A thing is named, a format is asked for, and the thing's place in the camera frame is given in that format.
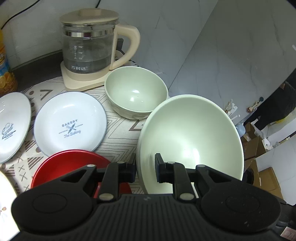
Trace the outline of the cardboard box on floor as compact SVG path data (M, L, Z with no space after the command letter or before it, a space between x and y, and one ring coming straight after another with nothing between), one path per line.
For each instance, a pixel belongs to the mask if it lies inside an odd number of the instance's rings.
M251 123L244 127L246 133L241 137L244 152L243 181L282 199L280 184L273 168L258 170L256 158L266 153L262 138L255 134L255 128Z

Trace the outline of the white plate Bakery print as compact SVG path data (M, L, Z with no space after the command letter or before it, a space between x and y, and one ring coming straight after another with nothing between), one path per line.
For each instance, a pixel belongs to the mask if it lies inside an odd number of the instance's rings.
M103 141L107 116L102 104L83 92L65 92L47 101L34 123L39 149L52 156L60 151L94 151Z

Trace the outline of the red and black bowl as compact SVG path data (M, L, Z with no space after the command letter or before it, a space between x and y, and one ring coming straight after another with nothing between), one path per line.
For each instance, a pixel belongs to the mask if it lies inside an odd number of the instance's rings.
M52 181L88 164L94 164L97 168L106 168L110 161L103 156L85 150L67 150L53 154L35 172L31 188Z

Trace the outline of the patterned fringed table cloth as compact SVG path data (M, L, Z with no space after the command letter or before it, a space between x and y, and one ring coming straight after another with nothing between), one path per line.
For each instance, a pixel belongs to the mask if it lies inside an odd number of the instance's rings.
M31 106L30 114L18 114L16 117L17 122L24 125L22 131L26 136L6 154L1 154L1 172L8 178L16 194L30 189L34 174L47 158L38 148L33 134L39 110L50 99L67 93L62 78L57 77L41 82L24 93L14 92L1 97L1 121L6 120L5 114L9 113L5 110L6 106L13 111ZM144 120L129 120L118 115L111 108L103 86L88 90L86 94L102 104L107 117L106 135L95 153L111 162L127 160L136 150Z

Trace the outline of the orange juice bottle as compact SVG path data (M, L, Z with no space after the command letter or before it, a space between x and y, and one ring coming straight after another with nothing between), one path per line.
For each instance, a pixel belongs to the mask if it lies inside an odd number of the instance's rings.
M15 92L18 88L18 82L14 73L12 72L8 58L6 56L6 49L4 45L3 31L1 31L0 41L0 96Z

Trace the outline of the pale green bowl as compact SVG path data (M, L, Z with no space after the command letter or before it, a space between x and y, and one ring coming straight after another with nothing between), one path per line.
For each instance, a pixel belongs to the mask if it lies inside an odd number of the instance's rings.
M129 120L143 120L169 98L163 80L155 73L135 66L113 70L106 78L105 92L112 109Z
M243 147L232 120L214 102L178 95L158 105L146 119L137 144L137 174L145 194L171 194L156 178L154 156L186 168L206 165L242 180Z

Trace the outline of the light blue bottle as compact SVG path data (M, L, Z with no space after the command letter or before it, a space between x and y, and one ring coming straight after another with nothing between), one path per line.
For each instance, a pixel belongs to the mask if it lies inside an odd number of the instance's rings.
M238 134L239 134L239 137L240 138L243 137L246 133L246 129L245 129L244 125L242 123L238 123L235 127L236 127Z

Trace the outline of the cream kettle base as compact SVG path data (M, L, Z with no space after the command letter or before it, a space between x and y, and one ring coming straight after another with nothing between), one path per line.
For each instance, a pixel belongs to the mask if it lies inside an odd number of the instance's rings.
M65 67L64 62L61 62L61 73L66 90L68 91L84 91L95 87L103 86L107 77L112 73L110 66L107 66L102 71L90 74L73 73Z

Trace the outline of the white plate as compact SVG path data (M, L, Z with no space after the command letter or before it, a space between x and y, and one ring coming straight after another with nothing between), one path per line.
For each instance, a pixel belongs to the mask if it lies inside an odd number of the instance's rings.
M10 181L2 172L0 178L0 240L7 241L19 233L19 228L11 213L11 205L17 195Z

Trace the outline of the white plate Sweet print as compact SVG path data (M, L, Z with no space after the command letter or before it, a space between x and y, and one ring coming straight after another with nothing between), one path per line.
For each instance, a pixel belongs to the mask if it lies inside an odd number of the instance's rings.
M31 123L31 104L22 93L1 97L1 163L8 161L21 147Z

